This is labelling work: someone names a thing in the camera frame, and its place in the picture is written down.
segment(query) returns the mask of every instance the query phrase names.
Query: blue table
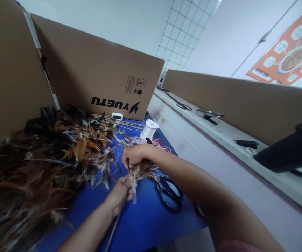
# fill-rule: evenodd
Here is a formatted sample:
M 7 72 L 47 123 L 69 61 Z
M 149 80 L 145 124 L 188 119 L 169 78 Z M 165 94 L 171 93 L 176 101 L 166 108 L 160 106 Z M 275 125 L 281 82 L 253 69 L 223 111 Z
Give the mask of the blue table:
M 148 114 L 145 116 L 146 119 L 152 118 Z M 125 129 L 125 132 L 129 136 L 139 136 L 141 130 Z M 156 138 L 167 142 L 160 129 L 157 129 L 153 136 L 153 139 Z M 116 145 L 116 154 L 118 150 L 119 161 L 117 163 L 121 167 L 122 173 L 119 175 L 118 171 L 115 172 L 115 166 L 113 165 L 112 175 L 115 179 L 128 173 L 121 160 L 123 147 Z M 110 190 L 114 184 L 115 182 L 111 181 Z M 57 228 L 37 246 L 37 250 L 40 252 L 56 251 L 87 216 L 103 202 L 108 194 L 109 191 L 105 189 L 103 184 L 95 189 L 86 185 L 84 191 L 74 201 L 72 211 L 66 216 L 69 224 L 66 223 L 66 225 Z M 137 187 L 137 204 L 133 204 L 132 201 L 126 202 L 111 241 L 110 251 L 144 251 L 189 235 L 206 226 L 206 222 L 196 215 L 194 205 L 187 197 L 182 201 L 182 211 L 172 213 L 162 204 L 155 183 L 150 179 L 141 180 Z M 112 226 L 103 238 L 98 251 L 105 251 L 111 230 Z

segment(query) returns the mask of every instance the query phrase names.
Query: yuetu logo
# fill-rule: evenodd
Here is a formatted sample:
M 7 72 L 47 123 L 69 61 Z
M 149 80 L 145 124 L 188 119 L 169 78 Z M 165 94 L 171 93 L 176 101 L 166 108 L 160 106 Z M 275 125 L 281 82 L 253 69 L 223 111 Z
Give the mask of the yuetu logo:
M 115 107 L 115 108 L 118 108 L 118 109 L 129 110 L 129 103 L 126 103 L 125 106 L 123 107 L 123 103 L 121 101 L 108 100 L 108 103 L 106 103 L 106 99 L 102 99 L 102 102 L 101 102 L 100 98 L 93 97 L 91 99 L 91 104 L 95 104 L 95 103 L 96 103 L 96 105 L 100 105 L 100 106 Z M 133 111 L 134 111 L 134 113 L 137 113 L 138 104 L 139 104 L 139 102 L 137 102 L 135 105 L 133 105 L 131 107 L 131 109 L 129 111 L 129 114 L 131 114 Z

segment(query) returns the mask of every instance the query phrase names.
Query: white wall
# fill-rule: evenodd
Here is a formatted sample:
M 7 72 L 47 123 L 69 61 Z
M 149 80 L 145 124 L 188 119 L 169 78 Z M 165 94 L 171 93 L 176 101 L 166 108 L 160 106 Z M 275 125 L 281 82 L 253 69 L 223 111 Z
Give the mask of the white wall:
M 155 95 L 148 112 L 180 157 L 198 165 L 243 199 L 286 252 L 302 251 L 299 205 Z
M 155 55 L 173 0 L 18 0 L 29 12 Z
M 184 71 L 231 77 L 294 1 L 223 0 L 206 25 Z M 301 14 L 302 0 L 298 0 L 233 78 L 254 81 L 246 73 Z

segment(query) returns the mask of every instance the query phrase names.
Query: wire grid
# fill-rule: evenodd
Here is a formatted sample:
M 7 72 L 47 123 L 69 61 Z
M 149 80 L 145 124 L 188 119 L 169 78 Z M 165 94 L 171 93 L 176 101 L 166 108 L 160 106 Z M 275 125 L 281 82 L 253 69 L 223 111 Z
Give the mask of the wire grid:
M 173 0 L 156 57 L 165 60 L 160 78 L 169 69 L 182 71 L 220 0 Z

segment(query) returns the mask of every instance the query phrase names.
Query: cardboard partition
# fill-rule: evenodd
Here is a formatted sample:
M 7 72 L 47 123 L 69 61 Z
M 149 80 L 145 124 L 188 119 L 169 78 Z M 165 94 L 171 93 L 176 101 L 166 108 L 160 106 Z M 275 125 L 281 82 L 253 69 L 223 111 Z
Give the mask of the cardboard partition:
M 174 70 L 163 87 L 267 145 L 302 123 L 300 88 Z
M 53 104 L 24 8 L 0 0 L 0 143 Z
M 40 16 L 32 19 L 62 108 L 73 104 L 143 120 L 164 60 Z

